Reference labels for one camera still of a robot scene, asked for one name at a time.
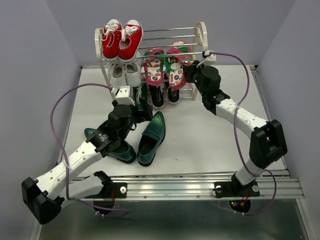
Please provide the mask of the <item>black canvas sneaker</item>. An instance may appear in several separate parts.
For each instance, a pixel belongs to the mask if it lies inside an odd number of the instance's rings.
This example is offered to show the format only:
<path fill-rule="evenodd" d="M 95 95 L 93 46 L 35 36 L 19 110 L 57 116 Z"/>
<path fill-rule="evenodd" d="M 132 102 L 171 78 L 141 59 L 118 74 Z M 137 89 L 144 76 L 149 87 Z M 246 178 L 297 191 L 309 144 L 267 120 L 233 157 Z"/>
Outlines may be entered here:
<path fill-rule="evenodd" d="M 175 105 L 180 100 L 180 92 L 179 90 L 172 90 L 170 87 L 166 91 L 166 100 L 172 104 Z"/>
<path fill-rule="evenodd" d="M 164 106 L 163 88 L 159 86 L 149 86 L 151 102 L 154 108 L 160 109 Z"/>

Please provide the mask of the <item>green leather loafer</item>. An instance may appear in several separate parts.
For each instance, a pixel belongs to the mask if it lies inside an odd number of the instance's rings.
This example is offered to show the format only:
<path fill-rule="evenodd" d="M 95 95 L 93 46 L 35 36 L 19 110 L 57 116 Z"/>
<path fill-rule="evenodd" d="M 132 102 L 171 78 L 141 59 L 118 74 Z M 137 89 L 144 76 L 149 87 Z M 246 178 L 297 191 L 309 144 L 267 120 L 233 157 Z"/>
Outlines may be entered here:
<path fill-rule="evenodd" d="M 141 166 L 148 167 L 153 163 L 157 150 L 163 143 L 165 136 L 165 118 L 161 111 L 157 111 L 142 132 L 138 144 L 137 160 Z"/>
<path fill-rule="evenodd" d="M 88 157 L 94 158 L 95 161 L 107 156 L 116 158 L 125 164 L 131 164 L 137 157 L 130 144 L 117 136 L 112 138 L 102 126 L 97 129 L 86 128 L 84 134 L 86 140 L 81 144 L 81 147 L 88 147 L 88 149 L 85 149 L 86 154 L 88 154 Z"/>

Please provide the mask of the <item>pink patterned flip-flop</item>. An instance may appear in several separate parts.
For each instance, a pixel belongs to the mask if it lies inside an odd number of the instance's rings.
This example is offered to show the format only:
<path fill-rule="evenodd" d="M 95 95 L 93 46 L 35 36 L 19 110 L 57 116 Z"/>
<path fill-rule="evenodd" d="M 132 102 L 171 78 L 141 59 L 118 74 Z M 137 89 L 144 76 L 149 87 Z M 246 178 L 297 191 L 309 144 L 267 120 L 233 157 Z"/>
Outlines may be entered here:
<path fill-rule="evenodd" d="M 149 48 L 144 53 L 143 60 L 145 80 L 150 86 L 160 86 L 164 81 L 164 50 L 162 48 Z"/>
<path fill-rule="evenodd" d="M 177 91 L 185 86 L 186 78 L 184 66 L 189 66 L 192 61 L 191 47 L 182 40 L 177 40 L 173 46 L 167 51 L 164 64 L 168 73 L 168 84 L 173 91 Z"/>

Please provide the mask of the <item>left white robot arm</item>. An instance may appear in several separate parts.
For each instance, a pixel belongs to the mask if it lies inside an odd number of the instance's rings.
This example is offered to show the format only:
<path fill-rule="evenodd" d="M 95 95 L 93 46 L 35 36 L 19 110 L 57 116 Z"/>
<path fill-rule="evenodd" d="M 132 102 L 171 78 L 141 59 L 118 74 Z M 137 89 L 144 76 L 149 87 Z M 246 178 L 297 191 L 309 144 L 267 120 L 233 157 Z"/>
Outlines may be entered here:
<path fill-rule="evenodd" d="M 99 215 L 107 215 L 114 210 L 115 198 L 125 198 L 120 191 L 126 183 L 114 183 L 104 171 L 96 171 L 92 176 L 81 180 L 73 187 L 70 182 L 85 169 L 104 157 L 113 157 L 126 164 L 136 159 L 134 148 L 126 142 L 130 131 L 137 124 L 153 118 L 153 108 L 140 99 L 136 105 L 112 102 L 114 108 L 108 118 L 97 129 L 85 129 L 85 141 L 69 156 L 47 173 L 21 183 L 22 199 L 39 224 L 52 221 L 61 212 L 67 201 L 83 198 L 107 198 L 106 205 L 95 205 Z"/>

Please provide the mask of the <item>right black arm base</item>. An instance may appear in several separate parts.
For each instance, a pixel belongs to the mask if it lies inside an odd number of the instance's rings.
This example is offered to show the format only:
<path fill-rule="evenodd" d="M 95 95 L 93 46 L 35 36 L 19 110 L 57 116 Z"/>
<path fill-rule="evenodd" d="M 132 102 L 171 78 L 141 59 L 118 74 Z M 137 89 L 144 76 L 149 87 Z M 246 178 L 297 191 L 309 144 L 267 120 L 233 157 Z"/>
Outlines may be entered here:
<path fill-rule="evenodd" d="M 236 213 L 247 214 L 251 208 L 250 197 L 259 197 L 260 190 L 256 181 L 246 186 L 232 181 L 214 183 L 211 195 L 216 199 L 230 198 L 229 205 Z"/>

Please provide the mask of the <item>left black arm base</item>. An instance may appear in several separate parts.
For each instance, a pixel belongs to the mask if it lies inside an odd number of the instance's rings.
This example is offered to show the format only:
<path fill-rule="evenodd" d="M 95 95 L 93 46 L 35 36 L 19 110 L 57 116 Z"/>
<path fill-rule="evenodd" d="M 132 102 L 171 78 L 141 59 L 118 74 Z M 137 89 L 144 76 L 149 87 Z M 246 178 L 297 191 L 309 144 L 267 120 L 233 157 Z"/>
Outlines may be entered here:
<path fill-rule="evenodd" d="M 127 197 L 126 182 L 113 182 L 104 184 L 102 189 L 97 194 L 91 194 L 84 199 L 93 200 L 93 210 L 96 215 L 107 217 L 115 209 L 116 199 L 125 199 Z"/>

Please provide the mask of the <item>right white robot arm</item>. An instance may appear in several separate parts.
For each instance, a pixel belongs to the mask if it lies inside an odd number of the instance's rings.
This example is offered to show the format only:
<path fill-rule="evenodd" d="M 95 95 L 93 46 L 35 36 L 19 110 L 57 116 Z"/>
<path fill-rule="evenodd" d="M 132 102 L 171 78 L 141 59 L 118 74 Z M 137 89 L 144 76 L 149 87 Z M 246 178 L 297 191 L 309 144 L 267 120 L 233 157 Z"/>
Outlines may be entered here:
<path fill-rule="evenodd" d="M 288 148 L 282 124 L 278 120 L 268 121 L 240 107 L 220 88 L 221 76 L 217 68 L 201 64 L 198 60 L 183 67 L 188 83 L 198 89 L 204 107 L 233 125 L 233 132 L 243 132 L 250 140 L 249 159 L 243 161 L 230 182 L 231 192 L 242 195 L 248 184 L 260 177 L 272 163 L 287 154 Z"/>

